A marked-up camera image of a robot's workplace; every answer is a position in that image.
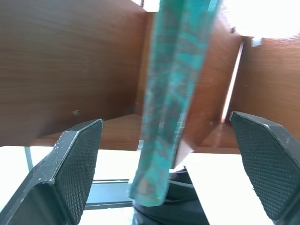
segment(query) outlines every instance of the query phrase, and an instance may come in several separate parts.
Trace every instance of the black cloth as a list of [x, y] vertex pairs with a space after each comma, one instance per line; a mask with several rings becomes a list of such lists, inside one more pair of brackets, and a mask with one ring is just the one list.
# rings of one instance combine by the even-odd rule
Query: black cloth
[[[192, 184], [186, 169], [171, 173], [170, 180]], [[162, 205], [134, 203], [134, 210], [132, 225], [209, 225], [195, 189], [172, 183]]]

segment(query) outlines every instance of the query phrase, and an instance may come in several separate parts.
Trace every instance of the teal object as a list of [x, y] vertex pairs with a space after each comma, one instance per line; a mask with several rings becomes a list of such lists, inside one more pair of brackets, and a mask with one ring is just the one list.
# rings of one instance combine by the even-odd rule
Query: teal object
[[218, 0], [161, 0], [156, 14], [138, 150], [129, 196], [158, 206], [209, 45]]

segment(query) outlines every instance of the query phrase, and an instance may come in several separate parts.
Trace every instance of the black fabric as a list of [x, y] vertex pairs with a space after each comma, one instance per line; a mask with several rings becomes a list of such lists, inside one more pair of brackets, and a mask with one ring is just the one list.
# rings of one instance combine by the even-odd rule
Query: black fabric
[[[192, 184], [186, 169], [170, 180]], [[209, 225], [194, 188], [170, 183], [164, 204], [145, 207], [134, 203], [133, 225]]]

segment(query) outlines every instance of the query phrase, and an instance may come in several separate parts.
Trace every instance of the textured gripper pad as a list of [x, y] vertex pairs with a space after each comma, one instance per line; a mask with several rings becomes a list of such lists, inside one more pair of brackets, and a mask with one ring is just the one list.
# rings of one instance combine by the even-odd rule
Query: textured gripper pad
[[83, 131], [76, 138], [55, 177], [55, 186], [64, 199], [67, 209], [76, 224], [83, 213], [90, 187], [93, 182], [99, 147], [99, 128], [97, 123]]
[[245, 171], [267, 215], [277, 220], [299, 189], [300, 169], [266, 126], [237, 114], [231, 122]]

